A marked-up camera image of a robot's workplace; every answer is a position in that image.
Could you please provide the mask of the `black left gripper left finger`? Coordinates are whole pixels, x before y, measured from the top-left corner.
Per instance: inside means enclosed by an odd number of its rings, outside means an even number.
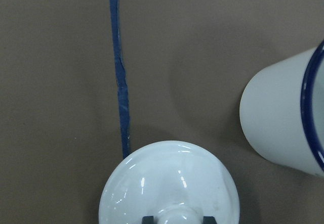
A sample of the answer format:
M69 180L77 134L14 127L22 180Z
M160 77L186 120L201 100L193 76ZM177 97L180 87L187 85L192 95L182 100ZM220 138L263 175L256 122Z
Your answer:
M154 216L144 216L144 217L142 217L141 224L154 224Z

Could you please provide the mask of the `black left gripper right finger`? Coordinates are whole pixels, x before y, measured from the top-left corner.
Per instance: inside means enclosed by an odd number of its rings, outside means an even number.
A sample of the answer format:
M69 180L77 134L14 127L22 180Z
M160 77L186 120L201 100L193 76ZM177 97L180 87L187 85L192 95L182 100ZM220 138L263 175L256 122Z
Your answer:
M213 216L204 216L203 224L216 224L216 219Z

